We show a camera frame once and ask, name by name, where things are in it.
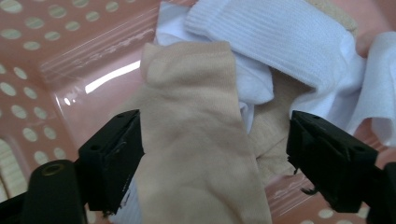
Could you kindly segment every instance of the black plastic part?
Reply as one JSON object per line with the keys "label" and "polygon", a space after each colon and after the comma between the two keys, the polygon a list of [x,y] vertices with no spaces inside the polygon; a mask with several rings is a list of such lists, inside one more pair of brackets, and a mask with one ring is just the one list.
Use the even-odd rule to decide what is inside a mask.
{"label": "black plastic part", "polygon": [[87,223],[73,162],[52,161],[33,171],[21,223]]}
{"label": "black plastic part", "polygon": [[0,224],[19,224],[25,193],[0,203]]}
{"label": "black plastic part", "polygon": [[117,213],[144,155],[138,110],[117,115],[78,151],[78,181],[90,210]]}
{"label": "black plastic part", "polygon": [[388,163],[384,171],[379,171],[376,178],[370,178],[365,189],[372,192],[364,194],[364,201],[371,209],[367,223],[396,223],[396,162]]}
{"label": "black plastic part", "polygon": [[287,153],[333,210],[359,211],[361,186],[374,172],[376,150],[325,119],[293,111]]}

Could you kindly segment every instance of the pink plastic basket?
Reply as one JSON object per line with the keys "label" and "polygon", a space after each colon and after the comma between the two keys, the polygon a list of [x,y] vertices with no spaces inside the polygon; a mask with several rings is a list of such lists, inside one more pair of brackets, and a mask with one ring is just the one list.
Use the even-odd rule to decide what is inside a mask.
{"label": "pink plastic basket", "polygon": [[[396,1],[333,0],[359,24],[357,49],[396,26]],[[175,0],[191,5],[194,0]],[[77,149],[142,83],[141,49],[152,41],[159,0],[0,0],[0,199],[26,190],[40,164],[77,158]],[[370,121],[357,136],[383,151]],[[267,187],[275,223],[364,223],[365,208],[338,215],[321,197],[306,197],[303,176]],[[89,213],[90,223],[106,222]]]}

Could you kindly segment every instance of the white ribbed fabric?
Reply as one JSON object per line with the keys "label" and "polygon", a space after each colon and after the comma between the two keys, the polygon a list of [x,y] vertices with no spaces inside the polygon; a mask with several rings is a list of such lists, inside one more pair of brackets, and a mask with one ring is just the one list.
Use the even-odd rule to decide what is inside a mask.
{"label": "white ribbed fabric", "polygon": [[361,97],[348,129],[373,118],[372,128],[386,146],[396,147],[396,32],[378,35],[370,47]]}
{"label": "white ribbed fabric", "polygon": [[[161,2],[156,30],[156,42],[169,46],[181,41],[211,42],[205,36],[184,29],[189,7]],[[247,133],[253,123],[254,105],[264,104],[274,98],[271,72],[267,65],[235,53],[236,88],[242,119]]]}
{"label": "white ribbed fabric", "polygon": [[314,88],[293,109],[345,129],[360,93],[365,60],[353,36],[304,0],[200,0],[186,30],[229,41],[233,50]]}

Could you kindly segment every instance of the fabric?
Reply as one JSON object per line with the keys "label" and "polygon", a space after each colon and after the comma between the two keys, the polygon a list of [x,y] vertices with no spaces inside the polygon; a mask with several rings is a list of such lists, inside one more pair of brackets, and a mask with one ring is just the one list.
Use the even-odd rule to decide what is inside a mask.
{"label": "fabric", "polygon": [[286,154],[289,108],[298,95],[310,90],[304,83],[286,74],[274,69],[271,72],[274,74],[275,100],[255,106],[253,126],[248,135],[265,186],[276,175],[292,175],[295,170]]}
{"label": "fabric", "polygon": [[396,147],[396,32],[378,35],[370,47],[361,97],[349,131],[365,119],[382,144]]}
{"label": "fabric", "polygon": [[135,174],[143,223],[272,223],[226,42],[147,44]]}
{"label": "fabric", "polygon": [[[211,42],[207,37],[185,31],[184,20],[189,10],[189,7],[161,2],[155,38],[159,45],[168,46],[180,41]],[[253,123],[254,105],[264,104],[274,98],[271,72],[263,63],[239,53],[234,56],[240,111],[249,133]]]}
{"label": "fabric", "polygon": [[301,110],[347,127],[365,61],[350,32],[329,16],[303,0],[200,0],[185,25],[314,88],[293,102],[290,115]]}
{"label": "fabric", "polygon": [[305,0],[326,15],[332,17],[343,25],[354,37],[358,35],[358,24],[343,9],[337,7],[329,0]]}

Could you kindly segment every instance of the screw hole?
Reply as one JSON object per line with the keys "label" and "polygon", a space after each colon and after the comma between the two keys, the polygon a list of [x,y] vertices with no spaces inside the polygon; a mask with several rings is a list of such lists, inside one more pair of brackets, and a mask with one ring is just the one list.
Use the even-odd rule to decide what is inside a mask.
{"label": "screw hole", "polygon": [[43,175],[56,175],[59,172],[62,171],[62,169],[64,169],[64,165],[63,164],[52,164],[50,166],[47,166],[46,168],[43,169],[42,174]]}

